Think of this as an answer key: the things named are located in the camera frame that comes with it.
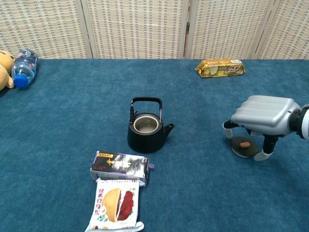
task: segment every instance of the yellow plush toy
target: yellow plush toy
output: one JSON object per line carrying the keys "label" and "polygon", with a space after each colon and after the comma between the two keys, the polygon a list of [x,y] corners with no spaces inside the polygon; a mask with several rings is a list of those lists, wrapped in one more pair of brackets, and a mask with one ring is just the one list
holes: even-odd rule
{"label": "yellow plush toy", "polygon": [[11,78],[12,66],[15,58],[7,51],[0,51],[0,90],[4,87],[14,88]]}

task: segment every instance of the black teapot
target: black teapot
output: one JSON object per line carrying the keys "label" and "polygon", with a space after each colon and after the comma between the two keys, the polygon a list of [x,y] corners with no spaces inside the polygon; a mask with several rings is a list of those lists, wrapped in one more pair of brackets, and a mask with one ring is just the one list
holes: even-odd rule
{"label": "black teapot", "polygon": [[[153,113],[134,113],[133,103],[140,101],[159,103],[160,116]],[[133,150],[140,153],[158,151],[164,145],[166,137],[174,127],[174,124],[168,124],[165,127],[163,125],[161,99],[137,97],[131,100],[127,141]]]}

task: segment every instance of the white snack bag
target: white snack bag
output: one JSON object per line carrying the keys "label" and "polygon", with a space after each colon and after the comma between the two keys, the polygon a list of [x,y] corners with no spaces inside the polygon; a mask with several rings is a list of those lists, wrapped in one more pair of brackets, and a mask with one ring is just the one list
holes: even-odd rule
{"label": "white snack bag", "polygon": [[137,221],[139,180],[97,179],[94,210],[85,232],[137,232],[144,228]]}

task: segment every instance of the food packet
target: food packet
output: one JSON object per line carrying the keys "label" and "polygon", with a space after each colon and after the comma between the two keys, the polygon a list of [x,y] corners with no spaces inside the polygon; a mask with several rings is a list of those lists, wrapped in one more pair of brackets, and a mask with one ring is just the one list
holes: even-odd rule
{"label": "food packet", "polygon": [[238,58],[204,59],[195,70],[202,78],[235,76],[246,72]]}
{"label": "food packet", "polygon": [[136,222],[139,180],[97,179],[94,210],[85,232],[137,232],[144,228]]}

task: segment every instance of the robotic hand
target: robotic hand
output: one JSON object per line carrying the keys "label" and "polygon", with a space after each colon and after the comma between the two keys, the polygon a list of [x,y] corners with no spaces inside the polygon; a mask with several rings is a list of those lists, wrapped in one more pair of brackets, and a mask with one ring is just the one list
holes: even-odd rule
{"label": "robotic hand", "polygon": [[296,132],[302,139],[309,139],[308,109],[309,105],[300,108],[291,98],[254,95],[223,123],[223,129],[230,139],[235,127],[244,127],[250,135],[263,135],[263,149],[254,160],[266,160],[280,137]]}

